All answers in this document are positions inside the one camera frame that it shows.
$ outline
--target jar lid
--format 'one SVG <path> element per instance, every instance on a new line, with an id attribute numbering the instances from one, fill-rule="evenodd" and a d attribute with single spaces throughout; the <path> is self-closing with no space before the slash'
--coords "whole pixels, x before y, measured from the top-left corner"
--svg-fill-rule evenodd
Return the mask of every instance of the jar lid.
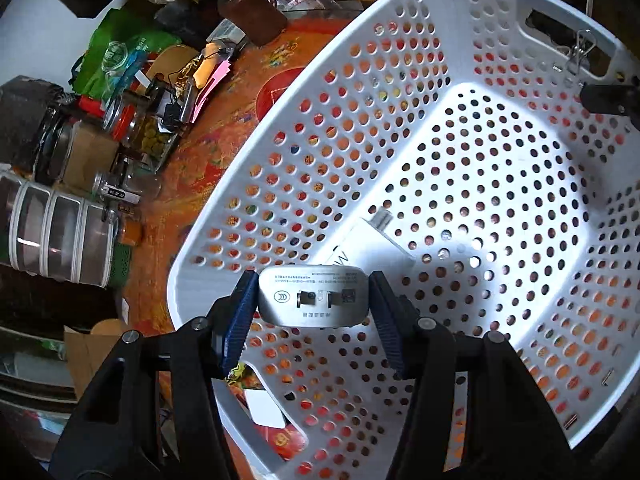
<path id="1" fill-rule="evenodd" d="M 124 101 L 121 95 L 116 95 L 110 99 L 107 109 L 102 119 L 102 129 L 111 133 L 113 127 L 116 125 L 122 109 L 124 108 Z"/>
<path id="2" fill-rule="evenodd" d="M 92 187 L 91 193 L 95 196 L 100 194 L 100 188 L 102 187 L 102 183 L 105 180 L 105 174 L 102 171 L 98 171 L 94 177 L 94 186 Z"/>
<path id="3" fill-rule="evenodd" d="M 111 132 L 111 138 L 120 142 L 129 132 L 131 123 L 136 115 L 136 107 L 134 105 L 127 105 L 120 114 L 120 119 Z"/>

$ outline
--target white plastic basket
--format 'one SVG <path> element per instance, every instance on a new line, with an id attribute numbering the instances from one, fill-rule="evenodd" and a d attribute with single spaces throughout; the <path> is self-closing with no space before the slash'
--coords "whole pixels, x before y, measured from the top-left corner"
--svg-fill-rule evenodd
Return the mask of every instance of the white plastic basket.
<path id="1" fill-rule="evenodd" d="M 606 75 L 571 77 L 567 56 L 525 24 L 534 9 L 589 29 L 611 58 Z M 174 325 L 206 313 L 243 269 L 325 263 L 357 218 L 386 207 L 385 232 L 416 259 L 388 276 L 396 293 L 453 331 L 507 333 L 575 446 L 640 365 L 640 136 L 627 118 L 584 110 L 579 83 L 639 72 L 559 0 L 377 1 L 295 80 L 214 190 L 170 273 Z M 308 438 L 282 462 L 216 388 L 258 471 L 386 474 L 411 384 L 394 379 L 373 323 L 256 319 L 242 359 Z"/>

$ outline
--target metal binder clip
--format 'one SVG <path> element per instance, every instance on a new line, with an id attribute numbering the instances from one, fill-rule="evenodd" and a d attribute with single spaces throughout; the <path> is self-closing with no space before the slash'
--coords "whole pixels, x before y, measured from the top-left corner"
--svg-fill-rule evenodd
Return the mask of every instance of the metal binder clip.
<path id="1" fill-rule="evenodd" d="M 575 45 L 569 51 L 569 59 L 564 66 L 565 70 L 572 76 L 577 76 L 580 72 L 580 65 L 585 61 L 586 56 L 596 47 L 596 38 L 591 30 L 584 28 L 575 33 Z"/>

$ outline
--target red packet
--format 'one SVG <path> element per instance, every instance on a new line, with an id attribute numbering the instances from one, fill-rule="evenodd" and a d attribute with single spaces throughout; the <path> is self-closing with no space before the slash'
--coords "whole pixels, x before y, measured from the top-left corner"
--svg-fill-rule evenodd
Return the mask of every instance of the red packet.
<path id="1" fill-rule="evenodd" d="M 300 451 L 305 449 L 305 437 L 293 424 L 287 424 L 282 430 L 255 424 L 255 429 L 284 460 L 291 460 Z"/>

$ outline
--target table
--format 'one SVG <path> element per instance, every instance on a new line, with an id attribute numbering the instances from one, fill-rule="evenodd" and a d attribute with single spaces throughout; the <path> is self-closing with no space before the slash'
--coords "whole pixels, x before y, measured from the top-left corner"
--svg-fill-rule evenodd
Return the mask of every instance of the table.
<path id="1" fill-rule="evenodd" d="M 123 291 L 129 303 L 129 324 L 145 336 L 174 330 L 166 302 L 169 270 L 226 168 L 277 98 L 349 22 L 345 18 L 295 19 L 271 43 L 246 47 L 231 77 L 181 140 L 161 174 L 160 195 L 140 208 L 145 235 L 132 252 Z M 161 374 L 160 385 L 170 399 L 167 374 Z M 240 479 L 253 479 L 238 446 L 228 434 L 226 440 Z"/>

